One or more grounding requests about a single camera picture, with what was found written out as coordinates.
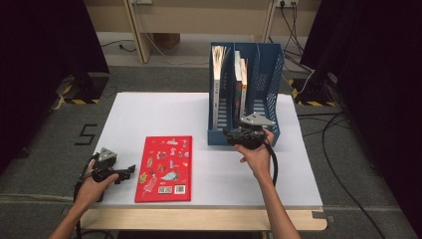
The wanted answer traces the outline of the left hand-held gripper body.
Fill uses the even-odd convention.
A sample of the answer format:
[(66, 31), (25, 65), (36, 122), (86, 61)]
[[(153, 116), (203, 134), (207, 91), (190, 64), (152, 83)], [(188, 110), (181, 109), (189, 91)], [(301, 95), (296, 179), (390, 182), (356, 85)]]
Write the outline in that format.
[(116, 163), (117, 154), (103, 147), (92, 156), (95, 164), (92, 168), (92, 178), (95, 182), (102, 182), (112, 175), (112, 167)]

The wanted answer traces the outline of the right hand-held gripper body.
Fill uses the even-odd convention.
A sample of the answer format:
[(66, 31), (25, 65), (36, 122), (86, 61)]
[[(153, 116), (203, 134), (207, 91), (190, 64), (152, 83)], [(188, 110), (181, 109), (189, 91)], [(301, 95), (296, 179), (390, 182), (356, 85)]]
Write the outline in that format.
[(246, 117), (241, 117), (239, 121), (239, 128), (244, 139), (243, 146), (248, 149), (256, 149), (260, 147), (267, 139), (264, 133), (265, 126), (274, 126), (276, 123), (273, 120), (267, 119), (259, 114), (253, 113)]

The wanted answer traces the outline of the red book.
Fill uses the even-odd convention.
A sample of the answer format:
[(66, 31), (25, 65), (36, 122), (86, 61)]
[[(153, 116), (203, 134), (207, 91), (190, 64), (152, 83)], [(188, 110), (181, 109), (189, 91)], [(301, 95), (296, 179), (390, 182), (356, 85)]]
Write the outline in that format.
[(191, 175), (191, 135), (148, 136), (134, 202), (190, 201)]

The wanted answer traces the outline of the teal night-scene book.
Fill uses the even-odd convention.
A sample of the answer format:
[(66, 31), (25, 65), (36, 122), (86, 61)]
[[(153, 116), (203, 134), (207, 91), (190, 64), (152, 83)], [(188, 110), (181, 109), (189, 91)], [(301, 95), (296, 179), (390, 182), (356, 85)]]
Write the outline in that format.
[(241, 92), (242, 92), (242, 76), (241, 76), (241, 55), (240, 51), (234, 52), (234, 69), (235, 69), (235, 98), (234, 98), (234, 127), (238, 126), (238, 120), (240, 116), (240, 103), (241, 103)]

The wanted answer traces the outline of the yellow book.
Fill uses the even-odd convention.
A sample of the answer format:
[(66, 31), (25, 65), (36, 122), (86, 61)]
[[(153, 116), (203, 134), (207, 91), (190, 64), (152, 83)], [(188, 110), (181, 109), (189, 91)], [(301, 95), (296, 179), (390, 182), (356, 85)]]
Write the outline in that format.
[(246, 110), (246, 97), (247, 97), (247, 87), (248, 87), (248, 75), (247, 75), (247, 61), (246, 59), (240, 60), (241, 67), (241, 99), (240, 99), (240, 118), (245, 115)]

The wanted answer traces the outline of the blue file rack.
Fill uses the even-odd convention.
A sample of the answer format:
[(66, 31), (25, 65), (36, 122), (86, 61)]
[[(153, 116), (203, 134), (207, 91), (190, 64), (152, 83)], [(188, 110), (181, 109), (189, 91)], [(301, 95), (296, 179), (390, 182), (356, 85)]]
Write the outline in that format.
[[(222, 80), (223, 99), (227, 101), (224, 111), (225, 120), (222, 127), (212, 128), (213, 119), (213, 68), (212, 68), (212, 47), (225, 46), (227, 52), (224, 79)], [(269, 126), (274, 135), (280, 134), (280, 127), (277, 124), (277, 99), (279, 84), (284, 66), (284, 52), (282, 46), (272, 43), (231, 43), (213, 42), (210, 44), (209, 52), (209, 117), (207, 137), (210, 145), (225, 145), (226, 136), (224, 128), (234, 127), (234, 98), (235, 98), (235, 69), (234, 52), (240, 51), (241, 59), (247, 61), (248, 87), (246, 97), (245, 117), (256, 113), (276, 124)]]

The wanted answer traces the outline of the white book with picture grid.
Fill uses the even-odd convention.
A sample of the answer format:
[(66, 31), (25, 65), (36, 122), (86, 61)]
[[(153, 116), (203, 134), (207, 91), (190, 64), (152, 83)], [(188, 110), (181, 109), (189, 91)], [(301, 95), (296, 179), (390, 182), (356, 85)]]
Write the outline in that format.
[(223, 99), (222, 80), (224, 79), (224, 67), (228, 51), (229, 48), (225, 46), (213, 46), (211, 50), (213, 68), (213, 129), (222, 127), (224, 122), (226, 122), (224, 111), (227, 107), (227, 101)]

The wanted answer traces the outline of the person's right hand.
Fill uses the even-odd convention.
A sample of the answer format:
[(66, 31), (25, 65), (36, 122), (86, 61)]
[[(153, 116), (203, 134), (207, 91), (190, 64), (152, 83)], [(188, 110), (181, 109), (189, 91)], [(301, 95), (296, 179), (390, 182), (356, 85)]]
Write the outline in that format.
[(264, 144), (256, 149), (248, 149), (241, 144), (235, 144), (234, 148), (243, 155), (240, 161), (242, 163), (248, 163), (259, 182), (266, 181), (272, 183), (272, 176), (270, 173), (271, 155)]

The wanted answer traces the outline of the person's left hand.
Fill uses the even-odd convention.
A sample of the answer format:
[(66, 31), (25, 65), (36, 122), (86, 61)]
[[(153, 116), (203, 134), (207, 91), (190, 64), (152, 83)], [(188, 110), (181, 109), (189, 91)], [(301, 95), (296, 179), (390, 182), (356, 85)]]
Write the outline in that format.
[(74, 206), (80, 211), (88, 210), (92, 204), (100, 199), (106, 188), (118, 179), (118, 175), (115, 173), (104, 181), (94, 181), (92, 177), (94, 165), (95, 161), (92, 159), (88, 165), (87, 171), (83, 174), (83, 183), (74, 202)]

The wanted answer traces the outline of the black stand base striped tape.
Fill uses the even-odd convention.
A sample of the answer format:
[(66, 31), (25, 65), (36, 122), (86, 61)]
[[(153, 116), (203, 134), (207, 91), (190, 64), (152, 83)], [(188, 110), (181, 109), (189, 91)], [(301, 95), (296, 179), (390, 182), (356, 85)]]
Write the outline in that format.
[(306, 78), (288, 80), (294, 102), (300, 106), (334, 107), (335, 100), (324, 80), (310, 73)]
[(97, 104), (109, 80), (106, 73), (88, 73), (86, 80), (78, 80), (72, 75), (66, 76), (57, 88), (57, 94), (66, 104)]

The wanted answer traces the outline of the light wooden table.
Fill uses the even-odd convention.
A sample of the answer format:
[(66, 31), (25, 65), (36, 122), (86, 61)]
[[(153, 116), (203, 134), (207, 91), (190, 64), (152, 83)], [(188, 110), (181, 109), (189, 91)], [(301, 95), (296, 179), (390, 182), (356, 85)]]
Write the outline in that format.
[[(291, 97), (279, 95), (281, 135), (274, 150), (279, 162), (277, 190), (300, 231), (322, 231), (325, 219), (316, 179)], [(263, 198), (248, 165), (230, 146), (207, 142), (205, 93), (119, 93), (98, 141), (117, 154), (116, 167), (139, 165), (149, 135), (191, 135), (192, 195), (186, 202), (135, 203), (137, 179), (112, 185), (103, 202), (82, 218), (85, 229), (267, 231)]]

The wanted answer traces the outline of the grey tape piece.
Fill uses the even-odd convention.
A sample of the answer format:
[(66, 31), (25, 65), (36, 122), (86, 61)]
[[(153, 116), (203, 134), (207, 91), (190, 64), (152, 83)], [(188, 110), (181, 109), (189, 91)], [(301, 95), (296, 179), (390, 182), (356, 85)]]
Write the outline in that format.
[(333, 215), (327, 215), (324, 211), (312, 211), (314, 219), (325, 219), (327, 223), (334, 223), (335, 217)]

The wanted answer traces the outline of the black curtain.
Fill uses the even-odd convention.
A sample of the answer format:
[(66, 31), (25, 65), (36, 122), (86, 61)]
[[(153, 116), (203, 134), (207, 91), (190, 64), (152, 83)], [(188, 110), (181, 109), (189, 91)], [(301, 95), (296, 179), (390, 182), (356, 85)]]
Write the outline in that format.
[(422, 0), (320, 0), (303, 64), (337, 89), (422, 238)]
[(84, 0), (0, 0), (0, 174), (38, 129), (68, 75), (108, 66)]

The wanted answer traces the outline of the beige wooden desk frame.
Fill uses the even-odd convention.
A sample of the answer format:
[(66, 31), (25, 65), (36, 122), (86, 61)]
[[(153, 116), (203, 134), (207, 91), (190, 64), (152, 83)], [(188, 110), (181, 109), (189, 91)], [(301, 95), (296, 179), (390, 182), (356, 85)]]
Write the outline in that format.
[(84, 0), (98, 32), (130, 33), (146, 64), (154, 33), (248, 36), (252, 42), (310, 34), (321, 0), (278, 8), (276, 0)]

